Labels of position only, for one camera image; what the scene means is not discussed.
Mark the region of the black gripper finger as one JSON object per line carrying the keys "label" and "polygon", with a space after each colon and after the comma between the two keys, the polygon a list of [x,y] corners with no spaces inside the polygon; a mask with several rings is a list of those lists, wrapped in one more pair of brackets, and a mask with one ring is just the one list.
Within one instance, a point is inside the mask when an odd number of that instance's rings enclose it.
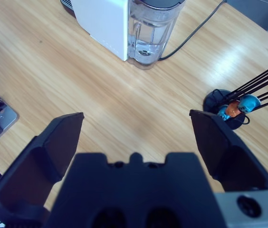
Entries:
{"label": "black gripper finger", "polygon": [[83,113],[54,118],[32,138],[0,178],[0,222],[7,228],[40,228],[49,218],[45,202],[77,150]]}
{"label": "black gripper finger", "polygon": [[268,172],[221,117],[190,110],[198,150],[225,191],[268,190]]}

